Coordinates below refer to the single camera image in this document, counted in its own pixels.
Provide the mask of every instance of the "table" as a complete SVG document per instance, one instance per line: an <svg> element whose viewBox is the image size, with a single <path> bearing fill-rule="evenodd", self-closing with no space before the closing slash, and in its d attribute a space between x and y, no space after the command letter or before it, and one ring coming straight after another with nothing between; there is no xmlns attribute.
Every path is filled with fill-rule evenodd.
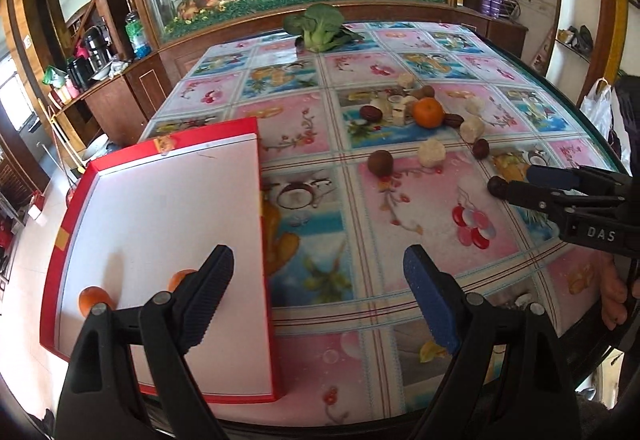
<svg viewBox="0 0 640 440"><path fill-rule="evenodd" d="M561 243L541 214L486 191L491 176L520 180L529 165L614 169L592 129L462 26L350 28L364 40L322 55L297 52L284 33L210 48L142 137L258 118L266 269L286 395L213 405L224 420L341 425L426 407L450 359L402 274L402 254L416 243L465 291L508 307L540 302L559 334L598 298L589 250ZM475 160L451 128L360 120L360 107L395 92L406 71L433 86L448 113L480 109L487 159ZM447 160L426 169L416 150L434 136ZM393 154L392 177L368 171L377 149ZM487 380L502 354L495 349Z"/></svg>

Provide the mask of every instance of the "human hand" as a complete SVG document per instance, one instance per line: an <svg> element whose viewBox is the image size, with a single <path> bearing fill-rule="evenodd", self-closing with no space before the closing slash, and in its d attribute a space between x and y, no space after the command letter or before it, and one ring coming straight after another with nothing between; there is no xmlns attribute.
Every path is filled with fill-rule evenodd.
<svg viewBox="0 0 640 440"><path fill-rule="evenodd" d="M613 330L617 325L624 324L626 321L624 303L628 290L618 276L612 254L595 251L591 261L600 276L602 320L609 330ZM640 280L636 281L633 286L632 295L636 299L640 298Z"/></svg>

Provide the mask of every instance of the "tangerine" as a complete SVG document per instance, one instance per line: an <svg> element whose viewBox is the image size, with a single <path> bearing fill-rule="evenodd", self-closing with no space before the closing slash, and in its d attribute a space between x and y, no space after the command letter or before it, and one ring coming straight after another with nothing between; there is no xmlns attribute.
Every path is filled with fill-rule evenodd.
<svg viewBox="0 0 640 440"><path fill-rule="evenodd" d="M414 103L414 120L421 127L435 129L444 121L444 109L435 98L423 98Z"/></svg>
<svg viewBox="0 0 640 440"><path fill-rule="evenodd" d="M171 276L171 279L169 280L169 284L166 287L167 291L173 292L176 288L178 288L178 285L180 284L180 282L185 277L187 277L187 275L192 274L194 272L197 272L197 270L187 269L187 270L180 270L180 272L176 272L175 274L173 274Z"/></svg>
<svg viewBox="0 0 640 440"><path fill-rule="evenodd" d="M87 317L91 308L98 303L105 303L112 310L115 308L110 295L99 286L89 286L82 290L78 296L78 308L82 317Z"/></svg>

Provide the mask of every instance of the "green vegetable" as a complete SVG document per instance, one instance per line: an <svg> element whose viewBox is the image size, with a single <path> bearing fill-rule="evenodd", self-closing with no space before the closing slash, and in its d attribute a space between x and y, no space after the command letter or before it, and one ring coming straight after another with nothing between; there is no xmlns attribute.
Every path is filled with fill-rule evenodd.
<svg viewBox="0 0 640 440"><path fill-rule="evenodd" d="M344 16L339 9L318 3L310 6L302 15L287 16L284 19L284 31L290 35L303 36L305 48L316 53L364 39L342 26L342 23Z"/></svg>

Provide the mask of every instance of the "metal bolt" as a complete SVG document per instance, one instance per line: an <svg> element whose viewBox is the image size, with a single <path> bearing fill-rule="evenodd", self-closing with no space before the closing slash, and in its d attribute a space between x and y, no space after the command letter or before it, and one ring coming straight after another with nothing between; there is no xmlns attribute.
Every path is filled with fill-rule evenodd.
<svg viewBox="0 0 640 440"><path fill-rule="evenodd" d="M153 302L157 305L166 305L169 301L171 301L171 292L158 292L153 298Z"/></svg>
<svg viewBox="0 0 640 440"><path fill-rule="evenodd" d="M535 315L545 314L545 307L543 307L540 303L531 303L529 310L531 310L531 313Z"/></svg>
<svg viewBox="0 0 640 440"><path fill-rule="evenodd" d="M91 308L93 315L102 315L107 311L107 305L105 303L97 303Z"/></svg>
<svg viewBox="0 0 640 440"><path fill-rule="evenodd" d="M471 292L470 294L466 295L466 302L471 306L480 306L482 303L484 303L484 297L482 297L480 294L477 294L476 292Z"/></svg>

